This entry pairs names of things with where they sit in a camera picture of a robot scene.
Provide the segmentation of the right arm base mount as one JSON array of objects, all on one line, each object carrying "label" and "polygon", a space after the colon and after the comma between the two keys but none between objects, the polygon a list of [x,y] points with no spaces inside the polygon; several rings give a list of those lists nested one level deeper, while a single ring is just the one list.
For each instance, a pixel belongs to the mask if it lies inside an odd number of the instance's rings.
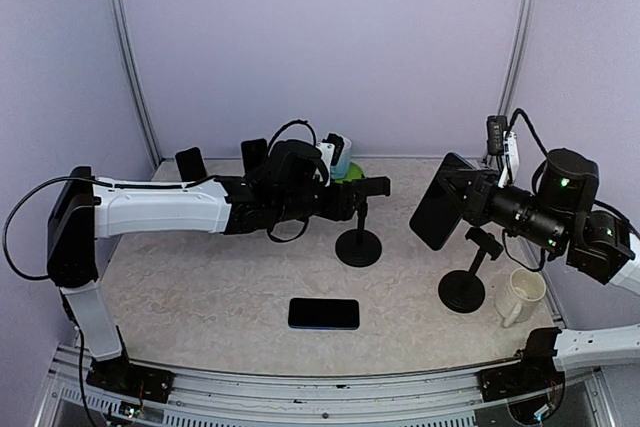
[{"label": "right arm base mount", "polygon": [[546,327],[530,332],[513,364],[480,370],[478,379],[484,402],[508,399],[563,385],[565,374],[556,369],[555,341],[561,329]]}]

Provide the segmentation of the teal phone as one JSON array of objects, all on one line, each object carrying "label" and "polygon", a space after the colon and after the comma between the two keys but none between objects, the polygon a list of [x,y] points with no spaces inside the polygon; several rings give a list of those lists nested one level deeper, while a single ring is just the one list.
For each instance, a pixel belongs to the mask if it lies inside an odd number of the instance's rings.
[{"label": "teal phone", "polygon": [[444,247],[462,218],[439,184],[439,174],[448,169],[477,170],[459,154],[447,153],[409,220],[411,231],[433,251]]}]

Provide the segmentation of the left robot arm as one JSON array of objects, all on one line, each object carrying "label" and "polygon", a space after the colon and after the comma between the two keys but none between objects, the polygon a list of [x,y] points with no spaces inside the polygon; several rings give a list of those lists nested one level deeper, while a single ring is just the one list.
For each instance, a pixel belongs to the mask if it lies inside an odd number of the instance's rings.
[{"label": "left robot arm", "polygon": [[124,342],[103,299],[95,265],[95,242],[125,234],[193,231],[241,235],[271,234],[287,221],[313,217],[350,220],[364,203],[353,181],[337,181],[331,168],[342,158],[341,138],[244,141],[241,176],[212,175],[197,148],[177,154],[178,182],[99,178],[87,166],[57,178],[62,189],[49,217],[47,272],[28,274],[10,261],[19,277],[50,280],[59,289],[102,377],[121,392],[140,381],[126,359]]}]

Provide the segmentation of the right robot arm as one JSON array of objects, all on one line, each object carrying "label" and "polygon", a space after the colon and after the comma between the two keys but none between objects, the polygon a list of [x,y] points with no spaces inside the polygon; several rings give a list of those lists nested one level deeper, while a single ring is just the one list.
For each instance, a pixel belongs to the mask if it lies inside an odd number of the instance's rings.
[{"label": "right robot arm", "polygon": [[[639,236],[627,220],[595,209],[595,162],[566,148],[549,151],[536,172],[534,193],[500,185],[498,178],[494,170],[456,160],[443,163],[435,180],[470,225],[493,222],[603,285],[639,291]],[[531,391],[549,376],[549,359],[558,371],[638,361],[639,327],[533,331],[525,354],[513,366],[511,380]]]}]

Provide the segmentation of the black phone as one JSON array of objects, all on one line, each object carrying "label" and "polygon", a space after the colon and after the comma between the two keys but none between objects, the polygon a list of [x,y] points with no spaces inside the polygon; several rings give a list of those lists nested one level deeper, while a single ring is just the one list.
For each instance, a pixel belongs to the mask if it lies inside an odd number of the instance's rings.
[{"label": "black phone", "polygon": [[265,138],[245,140],[241,143],[241,156],[246,174],[260,167],[267,155],[268,143]]},{"label": "black phone", "polygon": [[204,159],[198,147],[177,152],[175,163],[182,182],[195,182],[207,176]]}]

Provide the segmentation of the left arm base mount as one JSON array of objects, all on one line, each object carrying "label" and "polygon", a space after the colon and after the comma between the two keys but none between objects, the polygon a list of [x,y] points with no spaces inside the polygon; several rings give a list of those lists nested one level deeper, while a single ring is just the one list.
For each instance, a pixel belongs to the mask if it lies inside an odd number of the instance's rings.
[{"label": "left arm base mount", "polygon": [[169,370],[133,363],[125,347],[117,358],[93,360],[86,381],[92,387],[166,404],[172,392],[175,374]]}]

